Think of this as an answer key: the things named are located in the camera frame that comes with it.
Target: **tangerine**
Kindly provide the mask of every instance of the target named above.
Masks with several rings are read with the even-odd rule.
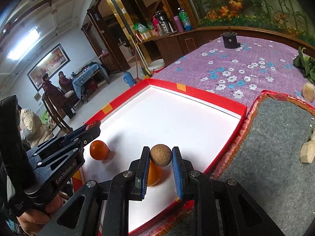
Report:
[[[157,184],[162,177],[162,169],[156,166],[152,161],[150,161],[149,176],[148,176],[148,186]]]
[[[109,153],[107,145],[101,140],[95,140],[90,145],[90,154],[91,157],[95,160],[104,160],[106,159]]]

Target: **blue thermos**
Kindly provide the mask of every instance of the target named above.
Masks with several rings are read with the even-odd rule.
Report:
[[[136,84],[136,81],[132,77],[131,73],[129,73],[128,71],[126,71],[125,74],[123,75],[123,79],[129,85],[129,87],[132,87],[133,85]]]

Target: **maroon coat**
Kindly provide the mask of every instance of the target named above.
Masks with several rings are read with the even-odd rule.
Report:
[[[66,77],[59,78],[59,85],[65,93],[71,90],[74,90],[73,85],[72,85],[72,80]]]
[[[57,109],[62,108],[67,102],[67,99],[62,94],[62,92],[55,85],[53,85],[51,81],[43,81],[42,87],[50,101]]]

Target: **screw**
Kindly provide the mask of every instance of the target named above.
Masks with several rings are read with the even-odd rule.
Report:
[[[235,186],[237,184],[236,180],[234,178],[230,178],[227,180],[227,183],[231,186]]]
[[[96,185],[96,181],[95,180],[90,180],[90,181],[87,181],[86,182],[86,186],[88,187],[88,188],[92,188],[92,187],[94,187]]]
[[[193,177],[197,177],[197,176],[200,176],[200,172],[197,170],[192,170],[190,171],[190,175],[192,175]]]
[[[132,176],[132,171],[127,170],[122,174],[124,177],[131,177]]]

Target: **human hand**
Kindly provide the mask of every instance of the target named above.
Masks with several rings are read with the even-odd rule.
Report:
[[[50,217],[63,205],[61,198],[57,195],[51,203],[45,207],[47,214],[37,209],[25,211],[18,219],[23,231],[29,235],[36,235],[45,224],[48,223]]]

